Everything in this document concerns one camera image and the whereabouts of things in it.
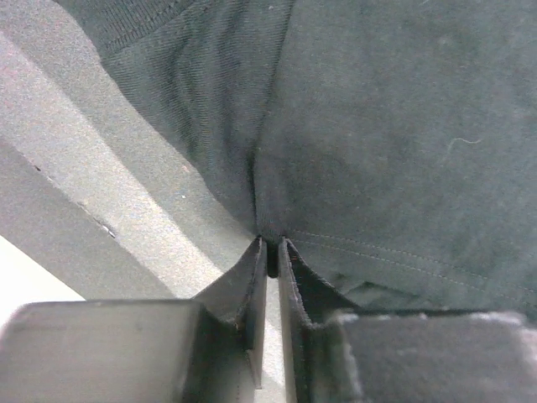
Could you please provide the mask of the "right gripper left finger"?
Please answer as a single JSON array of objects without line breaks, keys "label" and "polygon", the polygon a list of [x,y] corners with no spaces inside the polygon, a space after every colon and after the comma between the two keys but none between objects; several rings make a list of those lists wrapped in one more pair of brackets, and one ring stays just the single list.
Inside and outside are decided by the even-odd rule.
[{"label": "right gripper left finger", "polygon": [[4,402],[251,402],[267,246],[190,299],[31,303],[1,335]]}]

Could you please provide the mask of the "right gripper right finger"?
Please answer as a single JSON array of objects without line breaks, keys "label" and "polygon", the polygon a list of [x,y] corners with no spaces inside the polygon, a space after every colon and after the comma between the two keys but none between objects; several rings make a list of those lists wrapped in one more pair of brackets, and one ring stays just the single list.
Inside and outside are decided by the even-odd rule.
[{"label": "right gripper right finger", "polygon": [[514,312],[368,311],[279,246],[289,402],[533,402],[536,329]]}]

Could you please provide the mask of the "black t shirt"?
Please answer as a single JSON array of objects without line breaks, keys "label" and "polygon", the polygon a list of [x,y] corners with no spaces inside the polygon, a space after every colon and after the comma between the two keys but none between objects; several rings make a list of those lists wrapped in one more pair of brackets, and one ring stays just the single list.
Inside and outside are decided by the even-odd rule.
[{"label": "black t shirt", "polygon": [[350,300],[535,316],[535,2],[62,7],[224,208]]}]

